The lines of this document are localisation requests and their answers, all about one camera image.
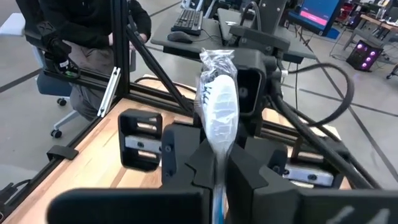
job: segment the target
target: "computer tower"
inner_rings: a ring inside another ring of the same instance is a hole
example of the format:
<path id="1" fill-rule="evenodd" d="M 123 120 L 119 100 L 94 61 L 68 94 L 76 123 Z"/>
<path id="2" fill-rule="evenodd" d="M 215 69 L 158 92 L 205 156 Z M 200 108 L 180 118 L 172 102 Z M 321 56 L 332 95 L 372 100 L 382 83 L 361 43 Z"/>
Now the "computer tower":
<path id="1" fill-rule="evenodd" d="M 370 72 L 370 68 L 381 55 L 382 51 L 383 48 L 376 47 L 369 42 L 360 40 L 347 58 L 346 62 L 355 70 Z"/>

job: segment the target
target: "person's hand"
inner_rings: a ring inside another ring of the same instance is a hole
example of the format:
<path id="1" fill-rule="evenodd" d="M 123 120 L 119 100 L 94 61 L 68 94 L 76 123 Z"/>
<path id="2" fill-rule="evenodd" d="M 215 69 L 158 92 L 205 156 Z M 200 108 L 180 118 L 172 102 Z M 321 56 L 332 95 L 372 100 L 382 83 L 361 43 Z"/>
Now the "person's hand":
<path id="1" fill-rule="evenodd" d="M 111 33 L 111 34 L 108 36 L 108 40 L 109 40 L 109 46 L 112 46 L 112 45 L 113 45 L 113 33 Z"/>
<path id="2" fill-rule="evenodd" d="M 148 37 L 145 34 L 140 34 L 140 37 L 142 38 L 144 43 L 148 41 Z M 129 44 L 130 44 L 130 50 L 136 50 L 131 42 L 129 42 Z"/>

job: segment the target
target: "chair wheel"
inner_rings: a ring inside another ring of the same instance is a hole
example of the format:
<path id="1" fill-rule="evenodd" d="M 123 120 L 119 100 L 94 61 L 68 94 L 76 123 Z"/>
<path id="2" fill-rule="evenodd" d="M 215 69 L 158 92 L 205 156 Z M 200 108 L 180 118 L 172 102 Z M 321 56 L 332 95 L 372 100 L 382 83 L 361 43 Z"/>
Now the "chair wheel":
<path id="1" fill-rule="evenodd" d="M 60 130 L 52 130 L 51 136 L 53 138 L 60 138 L 62 136 L 62 132 Z"/>
<path id="2" fill-rule="evenodd" d="M 59 98 L 59 99 L 57 99 L 57 103 L 60 106 L 65 106 L 67 104 L 67 101 L 64 98 Z"/>

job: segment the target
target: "gray pants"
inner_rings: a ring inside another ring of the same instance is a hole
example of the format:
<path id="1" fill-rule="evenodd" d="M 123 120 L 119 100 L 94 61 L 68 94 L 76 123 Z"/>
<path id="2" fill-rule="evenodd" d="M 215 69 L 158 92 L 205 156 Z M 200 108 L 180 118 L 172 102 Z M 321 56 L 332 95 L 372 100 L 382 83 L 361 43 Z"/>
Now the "gray pants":
<path id="1" fill-rule="evenodd" d="M 67 42 L 72 47 L 69 55 L 80 68 L 111 74 L 114 67 L 113 50 L 111 47 L 105 49 L 89 49 L 80 45 Z M 70 104 L 82 117 L 91 121 L 96 118 L 101 106 L 104 92 L 92 90 L 84 86 L 72 84 Z"/>

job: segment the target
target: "chair armrest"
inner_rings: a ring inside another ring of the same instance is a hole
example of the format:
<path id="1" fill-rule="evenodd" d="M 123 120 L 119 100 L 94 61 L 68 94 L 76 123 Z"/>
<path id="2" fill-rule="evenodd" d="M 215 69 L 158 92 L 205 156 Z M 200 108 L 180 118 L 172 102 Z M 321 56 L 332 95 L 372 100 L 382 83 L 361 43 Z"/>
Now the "chair armrest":
<path id="1" fill-rule="evenodd" d="M 0 27 L 0 35 L 24 36 L 25 18 L 20 12 L 12 13 Z"/>

